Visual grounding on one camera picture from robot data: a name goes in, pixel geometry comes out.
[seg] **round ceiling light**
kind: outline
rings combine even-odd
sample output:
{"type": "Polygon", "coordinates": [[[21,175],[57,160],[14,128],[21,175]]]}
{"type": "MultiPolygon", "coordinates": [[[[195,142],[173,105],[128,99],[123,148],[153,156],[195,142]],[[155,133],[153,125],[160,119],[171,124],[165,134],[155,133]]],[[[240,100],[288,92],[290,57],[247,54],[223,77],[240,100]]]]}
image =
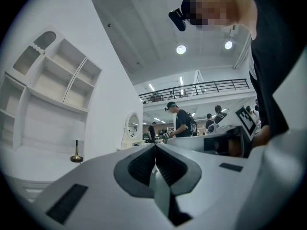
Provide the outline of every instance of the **round ceiling light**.
{"type": "Polygon", "coordinates": [[[176,49],[177,53],[182,55],[186,52],[187,48],[184,45],[179,45],[176,49]]]}
{"type": "Polygon", "coordinates": [[[225,48],[226,49],[230,49],[232,47],[232,42],[228,41],[227,43],[225,43],[225,48]]]}

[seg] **table lamp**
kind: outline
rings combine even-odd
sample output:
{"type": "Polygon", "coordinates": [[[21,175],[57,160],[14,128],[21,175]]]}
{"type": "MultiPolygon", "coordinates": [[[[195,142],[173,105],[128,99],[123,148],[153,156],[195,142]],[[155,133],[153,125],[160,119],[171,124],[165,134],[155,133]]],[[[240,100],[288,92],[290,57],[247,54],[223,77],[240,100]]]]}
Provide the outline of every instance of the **table lamp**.
{"type": "Polygon", "coordinates": [[[84,140],[84,135],[85,123],[81,121],[75,121],[72,128],[71,138],[76,140],[76,151],[75,155],[71,157],[72,162],[80,163],[83,161],[83,157],[78,155],[78,140],[84,140]]]}

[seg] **white lampshade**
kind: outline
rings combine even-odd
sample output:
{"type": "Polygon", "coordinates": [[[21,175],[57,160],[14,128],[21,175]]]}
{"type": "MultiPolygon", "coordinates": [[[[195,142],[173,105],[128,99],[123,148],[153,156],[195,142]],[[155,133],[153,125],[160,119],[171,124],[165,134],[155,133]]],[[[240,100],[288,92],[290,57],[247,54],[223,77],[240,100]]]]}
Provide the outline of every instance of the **white lampshade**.
{"type": "Polygon", "coordinates": [[[81,121],[75,121],[71,131],[71,138],[73,140],[84,140],[85,136],[85,123],[81,121]]]}

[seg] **balcony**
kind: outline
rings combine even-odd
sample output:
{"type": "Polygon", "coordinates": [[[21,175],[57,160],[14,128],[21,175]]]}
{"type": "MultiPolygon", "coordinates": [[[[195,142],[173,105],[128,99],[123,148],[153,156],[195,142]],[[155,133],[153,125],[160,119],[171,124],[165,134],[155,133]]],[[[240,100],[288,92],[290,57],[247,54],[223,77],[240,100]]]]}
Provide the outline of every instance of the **balcony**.
{"type": "Polygon", "coordinates": [[[246,79],[232,79],[181,85],[178,87],[140,94],[139,97],[143,104],[148,104],[160,101],[171,101],[178,98],[247,89],[249,89],[249,85],[246,79]]]}

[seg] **black shirt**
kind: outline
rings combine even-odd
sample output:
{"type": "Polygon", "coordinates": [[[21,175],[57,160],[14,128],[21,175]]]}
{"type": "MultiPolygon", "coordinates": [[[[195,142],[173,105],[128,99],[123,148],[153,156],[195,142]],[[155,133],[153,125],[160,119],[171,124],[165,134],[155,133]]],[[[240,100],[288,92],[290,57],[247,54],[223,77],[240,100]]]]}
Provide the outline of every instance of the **black shirt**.
{"type": "Polygon", "coordinates": [[[152,137],[152,139],[154,140],[154,127],[152,127],[151,125],[148,127],[148,131],[150,132],[150,136],[152,137]]]}
{"type": "Polygon", "coordinates": [[[254,0],[257,6],[257,36],[251,42],[257,81],[261,126],[270,126],[270,135],[281,134],[288,125],[273,93],[295,65],[307,43],[303,16],[305,0],[254,0]]]}
{"type": "Polygon", "coordinates": [[[221,121],[224,119],[224,117],[226,117],[226,116],[227,116],[227,113],[221,113],[221,114],[216,115],[216,117],[215,117],[215,119],[214,119],[215,123],[218,124],[218,123],[221,122],[221,121]]]}
{"type": "MultiPolygon", "coordinates": [[[[190,126],[190,117],[184,110],[180,110],[177,113],[176,117],[176,130],[180,128],[181,125],[186,125],[187,127],[190,126]]],[[[185,131],[177,134],[176,137],[188,137],[191,136],[189,130],[186,128],[185,131]]]]}
{"type": "Polygon", "coordinates": [[[206,129],[208,129],[211,124],[214,124],[214,122],[212,120],[208,120],[206,122],[206,129]]]}

